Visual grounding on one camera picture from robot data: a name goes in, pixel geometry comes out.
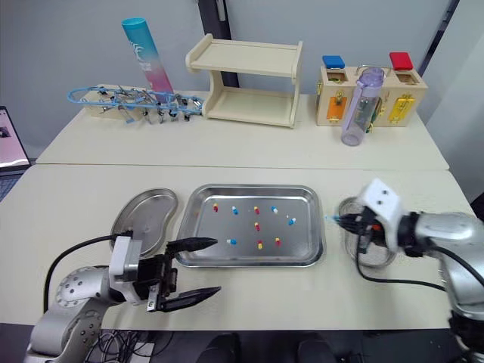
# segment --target blue block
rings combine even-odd
[[[339,55],[323,55],[324,66],[329,70],[341,70],[345,67],[345,62]]]

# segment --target white table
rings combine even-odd
[[[471,213],[446,171],[241,169],[162,166],[37,165],[0,203],[0,321],[35,324],[42,314],[42,286],[53,259],[83,240],[109,234],[114,219],[136,194],[170,188],[178,210],[167,239],[175,238],[192,191],[206,183],[301,184],[318,194],[323,214],[379,177],[409,210]],[[361,279],[344,251],[340,229],[326,223],[326,256],[308,268],[179,268],[178,291],[222,286],[198,306],[146,313],[122,304],[109,310],[105,327],[170,330],[413,329],[447,327],[445,293],[425,287],[375,284]],[[107,244],[68,256],[62,277],[84,265],[107,264]],[[381,275],[439,283],[437,261],[400,256]]]
[[[184,92],[204,96],[203,92]],[[363,144],[340,141],[340,127],[316,126],[315,97],[301,95],[294,129],[193,116],[126,125],[82,110],[37,163],[227,166],[304,169],[447,170],[417,114],[404,128],[375,128]]]

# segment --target pink and teal tube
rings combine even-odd
[[[122,25],[151,89],[155,92],[173,93],[146,19],[133,17],[123,20]],[[168,100],[158,99],[158,101],[166,103]]]

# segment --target laptop screen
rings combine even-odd
[[[8,112],[0,106],[0,171],[26,169],[30,162],[15,132]]]

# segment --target laptop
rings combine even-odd
[[[31,165],[7,108],[0,106],[0,201]]]

